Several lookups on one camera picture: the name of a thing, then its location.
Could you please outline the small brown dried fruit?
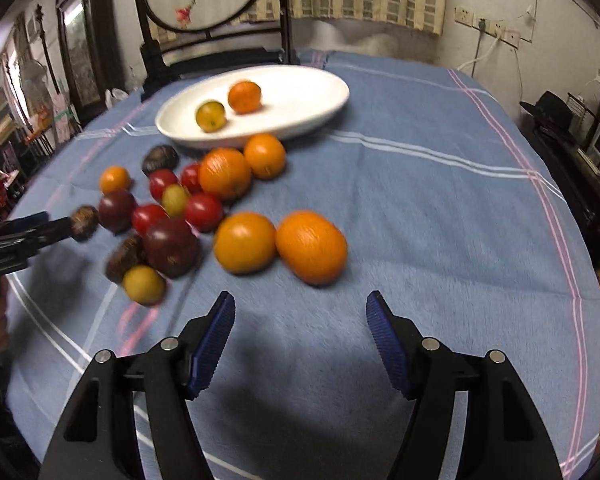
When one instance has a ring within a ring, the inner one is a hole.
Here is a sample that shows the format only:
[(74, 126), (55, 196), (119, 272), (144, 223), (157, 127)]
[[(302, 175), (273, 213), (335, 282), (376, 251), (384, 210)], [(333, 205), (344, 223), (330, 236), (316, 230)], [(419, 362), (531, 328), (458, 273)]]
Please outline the small brown dried fruit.
[(76, 208), (70, 216), (71, 237), (79, 243), (86, 242), (96, 232), (99, 226), (97, 209), (90, 205)]

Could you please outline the dark maroon plum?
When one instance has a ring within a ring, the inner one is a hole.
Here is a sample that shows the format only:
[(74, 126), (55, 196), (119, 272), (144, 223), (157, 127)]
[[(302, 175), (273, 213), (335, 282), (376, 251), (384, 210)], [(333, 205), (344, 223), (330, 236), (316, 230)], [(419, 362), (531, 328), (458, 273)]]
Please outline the dark maroon plum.
[(136, 200), (127, 190), (105, 194), (97, 208), (99, 223), (111, 233), (125, 232), (132, 226), (132, 214), (135, 208)]

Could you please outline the brown wrinkled fruit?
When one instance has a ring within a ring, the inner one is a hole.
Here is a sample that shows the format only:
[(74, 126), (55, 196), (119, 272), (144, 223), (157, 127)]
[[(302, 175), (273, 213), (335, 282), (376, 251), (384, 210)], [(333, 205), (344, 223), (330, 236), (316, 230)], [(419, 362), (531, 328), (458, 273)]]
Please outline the brown wrinkled fruit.
[(109, 256), (105, 275), (110, 282), (121, 284), (125, 274), (134, 266), (147, 262), (143, 239), (140, 234), (128, 236)]

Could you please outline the dark red tomato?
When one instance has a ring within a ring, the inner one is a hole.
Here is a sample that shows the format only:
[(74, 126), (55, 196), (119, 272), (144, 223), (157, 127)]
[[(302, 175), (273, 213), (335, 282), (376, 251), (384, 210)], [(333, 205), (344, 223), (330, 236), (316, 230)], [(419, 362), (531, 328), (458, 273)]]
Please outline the dark red tomato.
[(132, 227), (140, 236), (144, 236), (151, 226), (167, 218), (169, 215), (158, 204), (140, 205), (132, 213)]

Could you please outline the red cherry tomato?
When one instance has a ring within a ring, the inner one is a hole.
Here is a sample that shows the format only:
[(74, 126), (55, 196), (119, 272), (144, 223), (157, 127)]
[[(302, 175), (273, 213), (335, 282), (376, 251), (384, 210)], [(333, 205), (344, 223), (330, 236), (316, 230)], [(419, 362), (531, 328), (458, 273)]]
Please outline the red cherry tomato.
[(199, 182), (201, 163), (192, 162), (183, 168), (181, 172), (181, 186), (186, 188), (189, 194), (196, 194), (202, 191), (202, 187)]
[(166, 188), (174, 184), (178, 184), (178, 177), (170, 169), (158, 169), (149, 175), (149, 193), (158, 203)]

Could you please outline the dark purple plum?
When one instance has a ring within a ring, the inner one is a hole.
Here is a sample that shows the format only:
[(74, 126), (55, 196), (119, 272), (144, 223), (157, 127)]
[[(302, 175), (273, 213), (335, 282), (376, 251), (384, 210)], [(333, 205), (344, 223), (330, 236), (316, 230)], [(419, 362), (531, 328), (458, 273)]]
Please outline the dark purple plum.
[(179, 278), (199, 260), (200, 243), (182, 218), (165, 218), (150, 226), (143, 236), (147, 261), (167, 278)]

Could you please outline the olive green small fruit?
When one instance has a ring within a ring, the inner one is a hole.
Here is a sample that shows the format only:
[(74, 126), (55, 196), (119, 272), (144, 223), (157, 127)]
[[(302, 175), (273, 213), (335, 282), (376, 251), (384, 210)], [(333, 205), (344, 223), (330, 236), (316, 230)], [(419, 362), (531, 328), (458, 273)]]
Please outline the olive green small fruit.
[(170, 184), (162, 193), (161, 206), (171, 218), (181, 218), (189, 199), (190, 194), (184, 186)]

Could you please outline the wrinkled dark passion fruit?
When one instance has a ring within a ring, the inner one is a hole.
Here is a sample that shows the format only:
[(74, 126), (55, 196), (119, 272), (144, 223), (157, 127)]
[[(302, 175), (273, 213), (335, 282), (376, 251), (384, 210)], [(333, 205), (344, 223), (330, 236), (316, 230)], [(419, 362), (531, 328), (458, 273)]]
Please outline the wrinkled dark passion fruit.
[(149, 177), (160, 169), (173, 170), (180, 162), (176, 149), (168, 144), (156, 145), (149, 150), (142, 162), (143, 174)]

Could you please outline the red cherry tomato back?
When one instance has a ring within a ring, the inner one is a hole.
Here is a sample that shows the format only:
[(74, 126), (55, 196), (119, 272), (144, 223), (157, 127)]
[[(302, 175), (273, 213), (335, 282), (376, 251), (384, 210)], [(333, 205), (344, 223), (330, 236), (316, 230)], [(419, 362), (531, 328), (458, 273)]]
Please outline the red cherry tomato back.
[(181, 172), (181, 186), (186, 188), (189, 194), (196, 194), (202, 191), (202, 187), (199, 182), (201, 163), (192, 162), (183, 168)]

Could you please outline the medium orange mandarin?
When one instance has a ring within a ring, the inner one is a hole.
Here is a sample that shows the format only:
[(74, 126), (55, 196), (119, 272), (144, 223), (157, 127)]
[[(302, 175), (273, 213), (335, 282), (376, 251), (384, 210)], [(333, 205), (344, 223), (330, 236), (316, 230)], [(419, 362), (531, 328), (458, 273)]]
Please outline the medium orange mandarin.
[(204, 192), (232, 202), (249, 191), (252, 170), (236, 148), (215, 148), (202, 159), (198, 181)]

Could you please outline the yellow-green citrus fruit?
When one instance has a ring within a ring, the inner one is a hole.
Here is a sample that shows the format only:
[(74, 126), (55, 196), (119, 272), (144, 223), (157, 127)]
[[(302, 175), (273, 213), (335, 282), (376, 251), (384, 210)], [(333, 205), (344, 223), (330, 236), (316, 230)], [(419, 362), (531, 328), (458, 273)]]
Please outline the yellow-green citrus fruit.
[(225, 108), (219, 101), (204, 102), (197, 108), (195, 119), (196, 124), (203, 132), (217, 132), (226, 124)]

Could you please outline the smooth orange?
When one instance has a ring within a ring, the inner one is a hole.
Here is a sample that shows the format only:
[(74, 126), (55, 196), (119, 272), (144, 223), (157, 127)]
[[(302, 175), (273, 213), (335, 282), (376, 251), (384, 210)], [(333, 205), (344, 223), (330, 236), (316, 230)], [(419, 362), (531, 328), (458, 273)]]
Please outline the smooth orange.
[(224, 219), (215, 232), (213, 253), (235, 275), (257, 273), (277, 256), (274, 224), (262, 214), (243, 211)]

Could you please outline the small orange tangerine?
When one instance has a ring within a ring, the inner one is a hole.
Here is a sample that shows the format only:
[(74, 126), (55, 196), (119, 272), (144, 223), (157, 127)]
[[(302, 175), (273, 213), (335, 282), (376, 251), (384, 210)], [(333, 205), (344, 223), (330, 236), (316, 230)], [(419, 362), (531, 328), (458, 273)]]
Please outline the small orange tangerine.
[(253, 81), (242, 80), (230, 87), (227, 103), (236, 114), (250, 114), (262, 106), (262, 90)]

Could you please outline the large bumpy orange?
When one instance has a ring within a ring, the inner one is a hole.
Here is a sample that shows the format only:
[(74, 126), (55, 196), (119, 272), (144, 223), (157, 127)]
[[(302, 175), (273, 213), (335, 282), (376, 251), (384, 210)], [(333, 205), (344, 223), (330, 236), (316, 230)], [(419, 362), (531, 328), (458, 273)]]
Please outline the large bumpy orange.
[(332, 222), (314, 211), (298, 210), (283, 218), (275, 244), (288, 269), (312, 286), (332, 284), (347, 264), (347, 239)]

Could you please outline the small orange kumquat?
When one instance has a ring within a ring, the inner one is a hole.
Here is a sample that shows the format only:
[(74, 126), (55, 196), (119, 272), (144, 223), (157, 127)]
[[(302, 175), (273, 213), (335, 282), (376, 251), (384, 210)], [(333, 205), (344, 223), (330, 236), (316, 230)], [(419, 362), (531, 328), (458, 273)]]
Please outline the small orange kumquat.
[(99, 178), (99, 188), (102, 194), (110, 194), (116, 191), (126, 191), (132, 184), (129, 171), (121, 166), (108, 167)]

